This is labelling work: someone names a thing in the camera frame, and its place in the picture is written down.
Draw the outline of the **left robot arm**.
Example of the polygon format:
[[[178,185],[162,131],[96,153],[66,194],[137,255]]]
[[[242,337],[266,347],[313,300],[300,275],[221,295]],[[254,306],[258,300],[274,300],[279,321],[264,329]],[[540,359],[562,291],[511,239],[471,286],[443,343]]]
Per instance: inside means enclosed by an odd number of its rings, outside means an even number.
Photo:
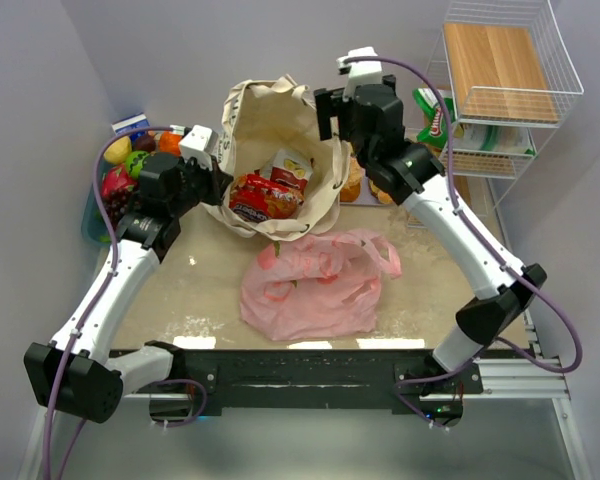
[[[208,153],[146,159],[84,299],[48,343],[33,343],[24,354],[39,405],[103,423],[124,396],[171,380],[183,369],[183,353],[173,345],[150,341],[111,358],[111,344],[135,296],[179,236],[181,217],[199,204],[221,204],[232,180]]]

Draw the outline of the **large red cookie bag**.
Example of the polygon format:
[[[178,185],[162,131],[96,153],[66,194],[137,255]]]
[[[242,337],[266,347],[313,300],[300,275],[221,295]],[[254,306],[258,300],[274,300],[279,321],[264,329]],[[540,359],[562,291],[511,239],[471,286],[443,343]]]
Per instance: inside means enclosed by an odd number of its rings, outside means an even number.
[[[253,223],[291,218],[303,203],[299,190],[257,174],[240,176],[232,185],[229,198],[230,210]]]

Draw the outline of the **green white chips bag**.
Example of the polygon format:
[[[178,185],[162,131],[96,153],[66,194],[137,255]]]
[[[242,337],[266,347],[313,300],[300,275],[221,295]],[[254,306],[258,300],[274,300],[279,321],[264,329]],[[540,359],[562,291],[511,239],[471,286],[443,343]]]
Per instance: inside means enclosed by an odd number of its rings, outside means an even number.
[[[430,88],[414,89],[412,97],[425,117],[425,127],[417,134],[417,141],[441,150],[447,143],[448,132],[440,102]]]

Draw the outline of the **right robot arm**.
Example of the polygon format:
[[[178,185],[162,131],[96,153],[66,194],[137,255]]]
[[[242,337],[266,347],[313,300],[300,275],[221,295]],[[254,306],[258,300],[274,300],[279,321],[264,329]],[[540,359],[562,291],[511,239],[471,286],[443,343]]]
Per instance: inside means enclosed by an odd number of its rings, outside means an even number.
[[[350,142],[367,177],[437,237],[469,282],[473,299],[431,354],[439,370],[458,370],[527,309],[546,272],[509,252],[458,196],[442,163],[406,139],[394,87],[362,85],[352,96],[318,89],[314,101],[321,139]]]

